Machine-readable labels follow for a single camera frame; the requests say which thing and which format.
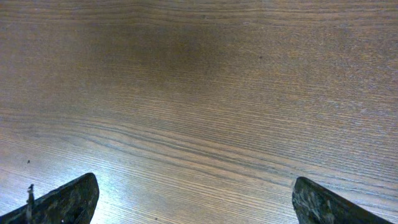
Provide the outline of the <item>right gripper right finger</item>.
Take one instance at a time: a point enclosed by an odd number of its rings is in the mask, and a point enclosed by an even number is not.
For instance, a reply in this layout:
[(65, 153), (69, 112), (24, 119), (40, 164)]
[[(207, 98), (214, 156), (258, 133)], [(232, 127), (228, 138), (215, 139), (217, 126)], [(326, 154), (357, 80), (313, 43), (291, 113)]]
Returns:
[(296, 179), (292, 205), (299, 224), (392, 224), (306, 177)]

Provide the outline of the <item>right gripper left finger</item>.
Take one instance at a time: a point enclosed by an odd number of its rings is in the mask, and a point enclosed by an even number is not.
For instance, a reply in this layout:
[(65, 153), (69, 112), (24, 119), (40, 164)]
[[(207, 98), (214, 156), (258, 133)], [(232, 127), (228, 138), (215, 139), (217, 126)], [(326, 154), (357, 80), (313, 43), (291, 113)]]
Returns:
[(100, 196), (98, 181), (89, 172), (35, 198), (27, 189), (26, 204), (1, 216), (1, 224), (90, 224)]

